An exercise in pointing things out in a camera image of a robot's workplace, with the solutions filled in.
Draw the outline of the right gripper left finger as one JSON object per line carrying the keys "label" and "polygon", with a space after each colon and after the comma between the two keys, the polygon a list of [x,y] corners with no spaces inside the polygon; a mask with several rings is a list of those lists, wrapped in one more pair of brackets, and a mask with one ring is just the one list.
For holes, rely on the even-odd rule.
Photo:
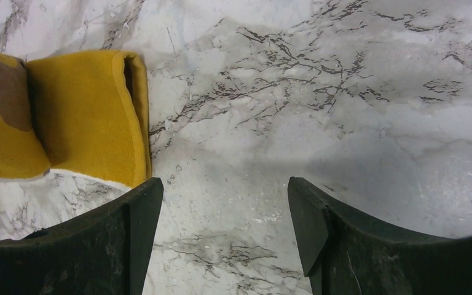
{"label": "right gripper left finger", "polygon": [[141,294],[163,201],[151,178],[21,240],[0,240],[0,294]]}

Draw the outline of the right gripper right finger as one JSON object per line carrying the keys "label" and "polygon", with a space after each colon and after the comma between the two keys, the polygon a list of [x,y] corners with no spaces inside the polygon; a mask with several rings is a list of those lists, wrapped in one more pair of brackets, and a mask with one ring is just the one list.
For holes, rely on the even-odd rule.
{"label": "right gripper right finger", "polygon": [[300,177],[289,180],[288,202],[313,294],[472,294],[472,236],[390,224]]}

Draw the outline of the brown yellow towels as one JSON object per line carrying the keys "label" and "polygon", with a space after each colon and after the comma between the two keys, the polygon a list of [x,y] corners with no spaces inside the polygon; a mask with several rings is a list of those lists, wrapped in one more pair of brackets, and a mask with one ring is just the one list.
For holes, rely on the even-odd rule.
{"label": "brown yellow towels", "polygon": [[0,182],[49,172],[129,190],[151,176],[149,91],[139,54],[0,53]]}

